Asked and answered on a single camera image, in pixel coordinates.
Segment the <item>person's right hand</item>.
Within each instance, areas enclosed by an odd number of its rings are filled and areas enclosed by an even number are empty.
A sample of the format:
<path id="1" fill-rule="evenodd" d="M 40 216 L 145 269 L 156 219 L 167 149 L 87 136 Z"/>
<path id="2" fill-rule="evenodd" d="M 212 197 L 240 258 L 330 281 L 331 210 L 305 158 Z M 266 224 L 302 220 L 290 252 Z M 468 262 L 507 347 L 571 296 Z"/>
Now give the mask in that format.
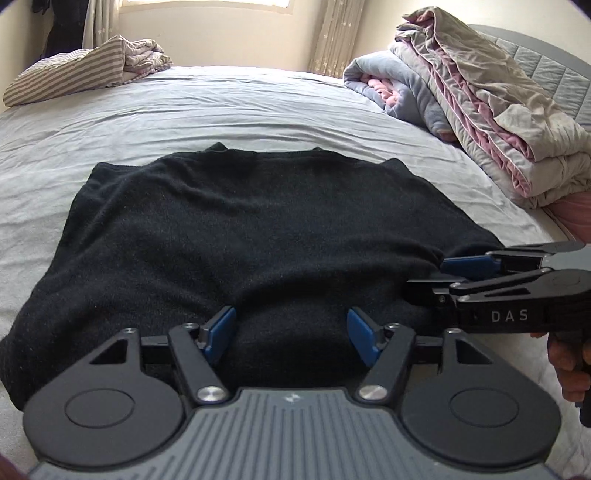
<path id="1" fill-rule="evenodd" d="M 583 402 L 590 389 L 590 374 L 584 371 L 590 366 L 590 341 L 578 345 L 547 332 L 530 336 L 536 339 L 547 336 L 548 361 L 555 369 L 563 398 L 571 403 Z"/>

